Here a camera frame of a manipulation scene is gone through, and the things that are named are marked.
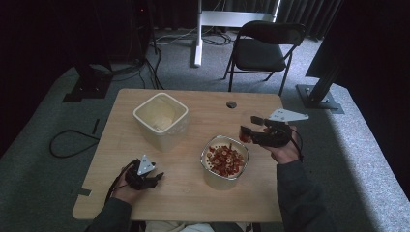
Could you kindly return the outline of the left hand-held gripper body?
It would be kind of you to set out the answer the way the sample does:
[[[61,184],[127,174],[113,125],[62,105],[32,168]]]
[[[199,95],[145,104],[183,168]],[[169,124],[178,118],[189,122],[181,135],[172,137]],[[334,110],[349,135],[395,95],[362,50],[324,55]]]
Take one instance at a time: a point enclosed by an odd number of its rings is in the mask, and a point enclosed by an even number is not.
[[[149,174],[155,169],[155,165],[150,162],[146,155],[141,159],[132,162],[132,166],[127,170],[125,180],[128,185],[136,190],[147,189],[150,182],[155,182]]]

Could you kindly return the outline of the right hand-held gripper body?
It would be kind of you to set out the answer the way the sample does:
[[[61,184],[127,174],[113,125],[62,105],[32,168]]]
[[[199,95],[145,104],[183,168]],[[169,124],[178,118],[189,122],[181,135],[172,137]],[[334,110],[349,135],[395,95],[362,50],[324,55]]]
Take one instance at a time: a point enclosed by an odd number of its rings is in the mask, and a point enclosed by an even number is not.
[[[267,132],[255,132],[254,143],[261,146],[279,148],[285,146],[292,138],[288,122],[307,120],[309,116],[283,108],[276,109],[265,119]]]

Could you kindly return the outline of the cream square plastic bin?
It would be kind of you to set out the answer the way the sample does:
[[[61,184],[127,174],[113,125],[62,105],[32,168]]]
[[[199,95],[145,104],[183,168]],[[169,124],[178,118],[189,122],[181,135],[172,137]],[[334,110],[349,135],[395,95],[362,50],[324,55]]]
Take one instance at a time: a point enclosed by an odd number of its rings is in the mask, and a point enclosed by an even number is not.
[[[147,116],[147,104],[153,99],[163,99],[169,102],[175,109],[172,125],[166,130],[152,128],[154,120]],[[133,117],[137,121],[144,138],[161,152],[173,149],[185,136],[190,121],[189,109],[166,93],[157,93],[133,111]]]

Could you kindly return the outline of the clear bowl of red snacks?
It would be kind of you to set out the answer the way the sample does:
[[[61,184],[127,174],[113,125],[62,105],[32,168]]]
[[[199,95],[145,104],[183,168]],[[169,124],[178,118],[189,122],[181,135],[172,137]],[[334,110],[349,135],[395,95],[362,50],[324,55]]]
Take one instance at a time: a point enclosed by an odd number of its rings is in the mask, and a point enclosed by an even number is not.
[[[245,157],[245,167],[240,171],[240,173],[235,177],[222,177],[210,170],[208,165],[206,164],[206,152],[210,146],[218,146],[218,145],[229,145],[231,144],[234,149],[236,149],[239,153],[241,153]],[[245,171],[249,162],[249,150],[248,148],[242,144],[241,142],[224,135],[217,135],[212,138],[204,147],[201,153],[200,163],[204,168],[204,180],[208,186],[213,189],[218,190],[228,190],[232,189],[236,186],[239,178]]]

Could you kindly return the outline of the person's left hand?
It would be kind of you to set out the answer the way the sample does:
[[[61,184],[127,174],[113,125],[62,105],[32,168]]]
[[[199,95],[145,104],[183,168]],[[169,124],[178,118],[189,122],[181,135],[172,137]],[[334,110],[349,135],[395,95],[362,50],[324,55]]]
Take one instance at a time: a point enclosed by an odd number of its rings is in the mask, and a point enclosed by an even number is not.
[[[130,205],[133,205],[141,195],[142,191],[131,188],[124,176],[120,177],[111,194],[113,198],[122,200]]]

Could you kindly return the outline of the person's right hand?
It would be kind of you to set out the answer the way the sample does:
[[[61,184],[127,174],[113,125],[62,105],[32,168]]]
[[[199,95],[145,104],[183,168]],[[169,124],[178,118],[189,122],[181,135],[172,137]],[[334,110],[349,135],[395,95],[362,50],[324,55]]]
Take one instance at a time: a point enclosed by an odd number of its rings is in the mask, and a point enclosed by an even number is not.
[[[301,152],[298,144],[297,128],[291,126],[290,129],[292,131],[292,138],[290,141],[283,147],[270,149],[271,157],[278,164],[286,164],[300,159]]]

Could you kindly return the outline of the red chili food scraps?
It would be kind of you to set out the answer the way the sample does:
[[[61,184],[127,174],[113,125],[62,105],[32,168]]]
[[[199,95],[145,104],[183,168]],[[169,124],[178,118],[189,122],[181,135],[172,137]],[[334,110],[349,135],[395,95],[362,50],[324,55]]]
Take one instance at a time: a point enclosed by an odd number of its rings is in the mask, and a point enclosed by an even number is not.
[[[206,152],[206,164],[222,177],[237,176],[245,167],[245,157],[229,145],[210,146]]]

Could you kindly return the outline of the crumpled white paper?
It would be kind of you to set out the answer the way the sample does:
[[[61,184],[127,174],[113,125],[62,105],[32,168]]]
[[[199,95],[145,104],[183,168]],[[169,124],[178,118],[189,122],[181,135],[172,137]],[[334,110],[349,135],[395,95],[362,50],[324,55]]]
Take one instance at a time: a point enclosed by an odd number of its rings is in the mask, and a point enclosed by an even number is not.
[[[167,117],[156,118],[153,122],[152,128],[157,131],[165,131],[172,125],[173,121]]]

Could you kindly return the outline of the person's light clothing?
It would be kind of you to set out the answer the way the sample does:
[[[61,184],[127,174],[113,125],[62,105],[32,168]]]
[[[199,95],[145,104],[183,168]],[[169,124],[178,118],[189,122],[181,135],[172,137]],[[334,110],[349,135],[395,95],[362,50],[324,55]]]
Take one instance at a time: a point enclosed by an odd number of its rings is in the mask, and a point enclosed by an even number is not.
[[[244,222],[148,221],[145,232],[253,232]]]

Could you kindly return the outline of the black folding chair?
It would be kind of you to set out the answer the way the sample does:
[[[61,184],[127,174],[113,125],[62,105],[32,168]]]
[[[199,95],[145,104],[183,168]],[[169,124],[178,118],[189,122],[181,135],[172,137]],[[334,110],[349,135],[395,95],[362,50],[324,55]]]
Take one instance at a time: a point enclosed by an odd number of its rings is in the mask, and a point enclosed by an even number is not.
[[[284,72],[278,94],[281,95],[293,58],[293,51],[302,44],[307,28],[301,23],[275,23],[254,20],[239,30],[223,79],[229,76],[232,91],[234,73],[266,73],[268,81],[274,73]]]

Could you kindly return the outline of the white metal stand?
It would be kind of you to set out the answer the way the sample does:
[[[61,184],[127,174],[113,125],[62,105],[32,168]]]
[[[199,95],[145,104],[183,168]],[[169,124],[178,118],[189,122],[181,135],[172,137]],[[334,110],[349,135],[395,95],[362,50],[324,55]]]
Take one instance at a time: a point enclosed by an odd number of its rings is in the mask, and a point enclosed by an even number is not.
[[[247,22],[253,20],[264,20],[276,22],[278,11],[282,0],[276,0],[273,10],[270,13],[248,13],[248,12],[233,12],[233,11],[205,11],[202,9],[202,1],[197,0],[197,36],[195,42],[193,64],[200,67],[202,64],[202,27],[217,26],[217,27],[242,27]]]

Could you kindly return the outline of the dark curtain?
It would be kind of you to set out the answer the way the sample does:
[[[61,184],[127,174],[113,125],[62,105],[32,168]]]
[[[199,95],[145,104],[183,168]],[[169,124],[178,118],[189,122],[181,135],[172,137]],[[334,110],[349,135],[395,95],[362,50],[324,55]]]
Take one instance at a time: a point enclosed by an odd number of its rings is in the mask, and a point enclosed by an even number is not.
[[[309,38],[326,37],[344,0],[280,0],[278,22],[295,22],[306,26]]]

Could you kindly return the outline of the dark equipment rack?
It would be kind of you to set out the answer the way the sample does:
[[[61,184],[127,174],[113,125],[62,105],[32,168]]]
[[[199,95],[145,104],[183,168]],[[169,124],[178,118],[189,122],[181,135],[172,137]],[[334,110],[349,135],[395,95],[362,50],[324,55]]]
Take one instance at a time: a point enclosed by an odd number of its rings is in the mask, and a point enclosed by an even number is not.
[[[129,0],[129,3],[132,27],[129,57],[142,62],[154,36],[153,3],[152,0]]]

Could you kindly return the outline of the black stand with base plate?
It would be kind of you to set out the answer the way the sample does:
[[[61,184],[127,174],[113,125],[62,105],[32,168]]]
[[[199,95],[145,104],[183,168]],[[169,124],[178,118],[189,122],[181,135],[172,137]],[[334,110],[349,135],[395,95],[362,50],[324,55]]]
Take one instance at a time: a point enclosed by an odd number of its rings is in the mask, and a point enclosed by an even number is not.
[[[110,68],[90,65],[75,66],[79,78],[72,91],[65,95],[63,102],[81,102],[83,99],[104,99],[114,76]]]
[[[330,88],[337,79],[340,67],[329,69],[323,77],[320,77],[315,85],[298,84],[296,89],[302,99],[305,108],[329,109],[332,114],[343,114],[342,106],[335,101]]]

